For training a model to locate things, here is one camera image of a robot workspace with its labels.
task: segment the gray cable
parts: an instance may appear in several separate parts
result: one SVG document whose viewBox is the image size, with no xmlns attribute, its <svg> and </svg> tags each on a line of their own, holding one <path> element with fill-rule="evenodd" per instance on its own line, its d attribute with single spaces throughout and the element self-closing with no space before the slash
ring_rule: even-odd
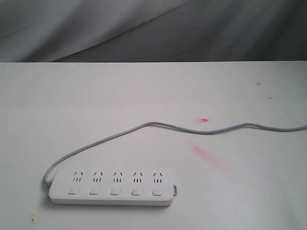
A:
<svg viewBox="0 0 307 230">
<path fill-rule="evenodd" d="M 239 125 L 230 126 L 230 127 L 227 127 L 227 128 L 221 128 L 221 129 L 212 130 L 212 131 L 197 131 L 197 130 L 182 128 L 182 127 L 178 127 L 178 126 L 174 126 L 174 125 L 170 125 L 170 124 L 166 124 L 166 123 L 161 123 L 161 122 L 148 122 L 148 123 L 144 123 L 140 126 L 136 126 L 135 128 L 129 129 L 127 131 L 109 136 L 109 137 L 104 138 L 102 140 L 99 140 L 99 141 L 97 141 L 93 144 L 87 145 L 85 147 L 77 149 L 74 152 L 67 154 L 66 156 L 57 160 L 53 165 L 50 166 L 50 168 L 45 173 L 44 182 L 46 183 L 48 188 L 51 186 L 52 181 L 48 181 L 49 174 L 58 164 L 60 164 L 62 161 L 66 160 L 67 158 L 72 157 L 73 155 L 76 155 L 76 154 L 78 154 L 78 153 L 80 153 L 84 150 L 88 150 L 88 149 L 90 149 L 94 146 L 100 145 L 100 144 L 107 142 L 109 140 L 121 137 L 121 136 L 129 134 L 129 133 L 132 133 L 132 132 L 134 132 L 134 131 L 136 131 L 140 128 L 144 128 L 146 126 L 167 127 L 167 128 L 171 128 L 171 129 L 174 129 L 174 130 L 177 130 L 177 131 L 181 131 L 181 132 L 192 133 L 192 134 L 200 134 L 200 135 L 219 134 L 219 133 L 232 131 L 232 130 L 235 130 L 235 129 L 238 129 L 238 128 L 242 128 L 242 127 L 253 127 L 253 128 L 257 128 L 257 129 L 261 129 L 261 130 L 268 130 L 268 131 L 274 131 L 274 132 L 296 132 L 296 131 L 301 131 L 301 130 L 307 129 L 307 125 L 304 125 L 304 126 L 301 126 L 301 127 L 296 127 L 296 128 L 275 128 L 275 127 L 269 127 L 269 126 L 262 126 L 262 125 L 258 125 L 258 124 L 254 124 L 254 123 L 242 123 L 242 124 L 239 124 Z"/>
</svg>

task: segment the gray fabric backdrop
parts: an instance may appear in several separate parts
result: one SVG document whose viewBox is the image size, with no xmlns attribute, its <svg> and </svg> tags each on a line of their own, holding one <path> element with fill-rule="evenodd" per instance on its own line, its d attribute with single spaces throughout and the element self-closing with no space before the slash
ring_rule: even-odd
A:
<svg viewBox="0 0 307 230">
<path fill-rule="evenodd" d="M 0 0 L 0 61 L 307 60 L 306 0 Z"/>
</svg>

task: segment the table surface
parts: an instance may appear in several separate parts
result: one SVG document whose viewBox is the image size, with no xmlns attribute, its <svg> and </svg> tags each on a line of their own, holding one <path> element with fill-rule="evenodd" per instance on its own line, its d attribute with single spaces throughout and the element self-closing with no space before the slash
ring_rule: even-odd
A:
<svg viewBox="0 0 307 230">
<path fill-rule="evenodd" d="M 307 131 L 201 136 L 146 127 L 58 167 L 171 169 L 178 195 L 169 207 L 56 205 L 42 185 L 63 155 L 148 121 L 198 130 L 304 125 L 306 86 L 307 62 L 1 63 L 0 223 L 46 230 L 307 229 Z"/>
</svg>

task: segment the power strip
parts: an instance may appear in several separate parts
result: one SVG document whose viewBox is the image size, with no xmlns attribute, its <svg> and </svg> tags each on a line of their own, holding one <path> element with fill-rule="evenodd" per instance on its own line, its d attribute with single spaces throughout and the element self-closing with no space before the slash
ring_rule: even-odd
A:
<svg viewBox="0 0 307 230">
<path fill-rule="evenodd" d="M 168 206 L 177 194 L 169 170 L 76 169 L 55 175 L 49 197 L 56 204 Z"/>
</svg>

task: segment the red spot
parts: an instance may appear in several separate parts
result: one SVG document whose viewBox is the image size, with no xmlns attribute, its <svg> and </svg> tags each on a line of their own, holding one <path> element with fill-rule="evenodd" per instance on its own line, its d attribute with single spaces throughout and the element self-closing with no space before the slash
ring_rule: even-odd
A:
<svg viewBox="0 0 307 230">
<path fill-rule="evenodd" d="M 207 122 L 207 121 L 209 121 L 209 119 L 206 119 L 206 118 L 199 119 L 199 122 Z"/>
<path fill-rule="evenodd" d="M 201 156 L 206 161 L 211 163 L 214 167 L 224 172 L 228 171 L 228 168 L 225 165 L 223 165 L 215 156 L 211 155 L 206 150 L 202 149 L 196 144 L 192 144 L 192 147 L 194 152 L 196 152 L 199 156 Z"/>
</svg>

